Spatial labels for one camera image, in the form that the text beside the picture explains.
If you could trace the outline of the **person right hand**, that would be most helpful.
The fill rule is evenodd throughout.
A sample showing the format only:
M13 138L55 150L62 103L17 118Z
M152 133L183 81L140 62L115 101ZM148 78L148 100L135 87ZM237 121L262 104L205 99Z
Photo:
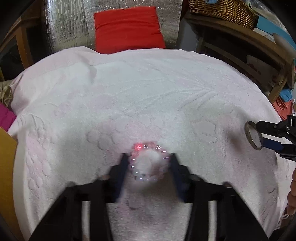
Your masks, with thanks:
M294 215L296 210L296 169L292 174L292 182L290 184L290 192L287 196L287 213Z

